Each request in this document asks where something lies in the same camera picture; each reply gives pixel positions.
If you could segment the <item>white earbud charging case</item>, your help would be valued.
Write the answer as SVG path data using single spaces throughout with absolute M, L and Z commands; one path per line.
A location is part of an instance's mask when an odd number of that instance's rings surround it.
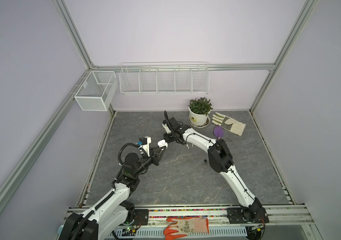
M 162 147 L 167 148 L 168 147 L 168 143 L 166 142 L 166 140 L 160 140 L 157 144 L 158 144 L 159 148 L 162 148 Z

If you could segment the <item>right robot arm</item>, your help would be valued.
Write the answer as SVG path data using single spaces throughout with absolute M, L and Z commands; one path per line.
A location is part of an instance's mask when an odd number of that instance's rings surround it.
M 266 209 L 238 174 L 226 142 L 223 139 L 209 138 L 189 125 L 181 125 L 175 118 L 169 118 L 166 111 L 164 111 L 164 117 L 162 126 L 166 130 L 164 134 L 166 142 L 192 144 L 206 152 L 209 166 L 223 176 L 237 197 L 240 205 L 240 219 L 246 223 L 255 223 L 258 220 L 268 223 Z

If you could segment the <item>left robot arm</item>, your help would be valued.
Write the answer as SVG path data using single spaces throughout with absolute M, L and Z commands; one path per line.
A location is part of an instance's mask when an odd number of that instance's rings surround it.
M 111 190 L 81 214 L 72 213 L 61 226 L 60 240 L 104 240 L 121 224 L 134 221 L 134 204 L 127 201 L 149 166 L 159 165 L 168 147 L 165 140 L 150 148 L 150 139 L 127 143 L 118 153 L 121 168 Z

